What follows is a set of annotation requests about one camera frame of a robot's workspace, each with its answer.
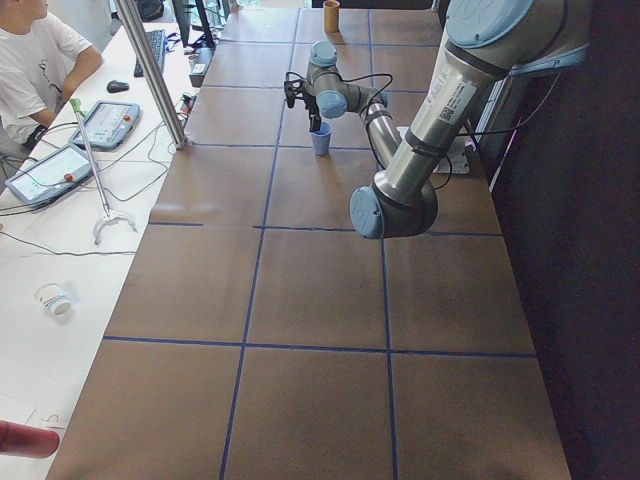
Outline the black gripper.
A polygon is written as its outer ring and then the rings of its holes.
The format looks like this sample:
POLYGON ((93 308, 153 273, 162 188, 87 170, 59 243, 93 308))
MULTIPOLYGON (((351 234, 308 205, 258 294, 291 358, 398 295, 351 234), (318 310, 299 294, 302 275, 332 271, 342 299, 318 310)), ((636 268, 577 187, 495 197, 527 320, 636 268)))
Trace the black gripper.
POLYGON ((284 94, 288 108, 293 108, 298 100, 302 101, 309 116, 309 131, 318 132, 321 128, 321 116, 315 96, 306 88, 306 78, 302 75, 287 71, 284 79, 284 94))

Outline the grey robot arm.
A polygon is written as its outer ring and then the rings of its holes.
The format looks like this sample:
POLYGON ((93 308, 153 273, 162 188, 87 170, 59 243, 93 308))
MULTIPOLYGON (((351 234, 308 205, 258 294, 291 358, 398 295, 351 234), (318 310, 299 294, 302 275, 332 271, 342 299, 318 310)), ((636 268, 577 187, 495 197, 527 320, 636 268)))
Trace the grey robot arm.
POLYGON ((360 116, 382 166, 350 200, 364 238, 410 237, 434 222, 438 203, 430 176, 475 104, 508 75, 548 74, 581 64, 589 45, 589 1, 453 1, 428 94, 400 133, 379 89, 340 75, 337 51, 315 43, 305 76, 284 82, 287 105, 301 100, 317 132, 324 119, 360 116))

